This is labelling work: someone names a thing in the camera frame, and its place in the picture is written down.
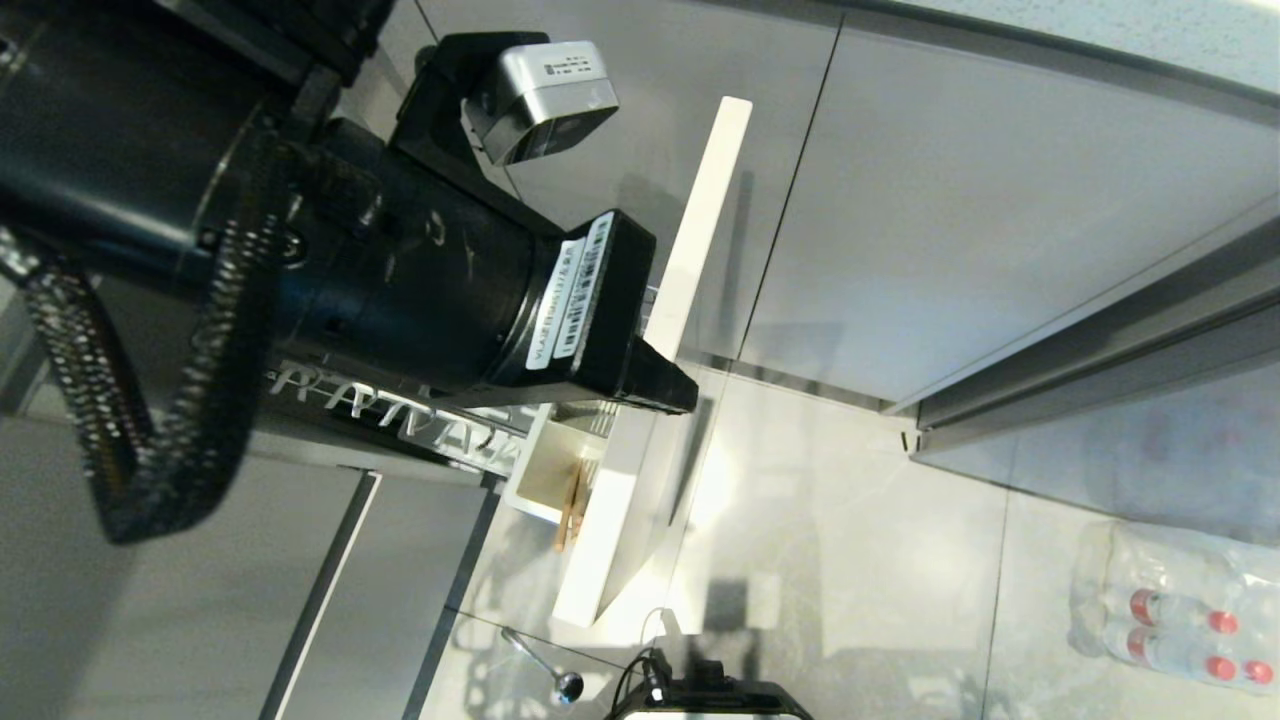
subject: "floor tile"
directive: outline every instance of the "floor tile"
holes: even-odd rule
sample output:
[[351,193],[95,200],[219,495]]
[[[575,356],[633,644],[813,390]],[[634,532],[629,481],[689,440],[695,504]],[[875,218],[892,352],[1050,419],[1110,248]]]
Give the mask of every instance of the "floor tile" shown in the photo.
[[817,717],[978,717],[1007,491],[910,423],[730,378],[668,605],[689,656]]
[[458,615],[449,643],[431,680],[422,720],[507,720],[608,715],[622,669],[577,652],[525,637],[525,642],[558,673],[582,675],[582,697],[572,705],[553,698],[547,670],[518,653],[492,623]]
[[650,629],[658,626],[654,611],[663,606],[667,597],[695,496],[698,468],[727,378],[724,373],[707,368],[698,369],[694,375],[701,392],[701,419],[690,434],[687,457],[673,464],[678,465],[673,468],[678,477],[673,478],[668,492],[675,498],[676,512],[667,530],[655,538],[653,556],[600,619],[591,628],[577,628],[550,616],[568,553],[557,553],[552,548],[554,525],[506,503],[494,515],[461,610],[612,662],[623,664],[635,656],[646,620]]
[[1069,596],[1082,533],[1107,519],[1020,493],[1011,496],[986,716],[1280,717],[1280,698],[1213,688],[1073,650]]

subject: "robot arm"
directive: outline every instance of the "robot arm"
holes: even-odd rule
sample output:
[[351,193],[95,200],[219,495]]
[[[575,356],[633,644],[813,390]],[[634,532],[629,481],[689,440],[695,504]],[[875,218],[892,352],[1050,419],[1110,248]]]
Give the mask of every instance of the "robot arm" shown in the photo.
[[[284,356],[456,406],[611,398],[686,413],[696,386],[636,337],[652,234],[570,232],[488,183],[617,109],[594,46],[445,37],[384,143],[329,122],[390,3],[12,0],[0,6],[0,272],[68,398],[113,542],[198,523]],[[152,428],[86,279],[201,307]]]

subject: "white label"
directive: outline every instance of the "white label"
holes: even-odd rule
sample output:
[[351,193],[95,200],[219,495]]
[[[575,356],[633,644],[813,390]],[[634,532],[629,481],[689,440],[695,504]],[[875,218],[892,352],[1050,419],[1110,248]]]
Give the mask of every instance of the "white label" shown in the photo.
[[573,281],[573,292],[570,295],[568,311],[564,313],[559,340],[556,341],[556,357],[568,357],[577,352],[577,345],[582,340],[586,311],[591,307],[595,281],[600,277],[604,245],[609,240],[612,227],[613,213],[605,213],[591,223],[591,231],[586,233],[586,250],[582,252],[582,263],[579,266],[577,278]]
[[556,269],[547,282],[547,292],[538,307],[538,320],[534,323],[534,341],[529,345],[529,357],[525,368],[529,370],[543,370],[552,360],[552,348],[559,336],[561,323],[564,322],[564,310],[568,307],[568,296],[577,278],[577,268],[582,259],[582,243],[586,240],[570,240],[561,243],[559,258],[556,259]]

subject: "spoon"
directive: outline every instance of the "spoon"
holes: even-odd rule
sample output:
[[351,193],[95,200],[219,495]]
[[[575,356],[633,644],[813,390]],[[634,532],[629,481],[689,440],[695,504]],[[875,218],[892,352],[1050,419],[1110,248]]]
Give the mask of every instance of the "spoon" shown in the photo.
[[548,665],[545,660],[538,657],[532,648],[525,644],[525,641],[520,639],[520,635],[517,635],[511,628],[503,628],[502,637],[509,642],[512,647],[524,652],[534,662],[541,665],[544,670],[550,673],[552,679],[556,680],[556,698],[561,702],[561,705],[568,705],[582,697],[584,683],[581,675],[577,673],[564,673],[563,675],[557,673],[556,669]]

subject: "water bottle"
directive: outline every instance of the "water bottle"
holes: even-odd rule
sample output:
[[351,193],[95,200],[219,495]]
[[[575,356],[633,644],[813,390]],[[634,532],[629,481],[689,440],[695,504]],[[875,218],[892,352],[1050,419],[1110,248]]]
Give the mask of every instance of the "water bottle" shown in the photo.
[[1234,635],[1236,616],[1187,594],[1140,589],[1129,597],[1129,614],[1149,628],[1203,630]]
[[1103,642],[1112,655],[1142,667],[1216,685],[1235,680],[1235,662],[1208,635],[1166,632],[1116,621],[1107,625]]
[[1235,603],[1235,615],[1240,618],[1245,630],[1280,639],[1280,585],[1245,585]]

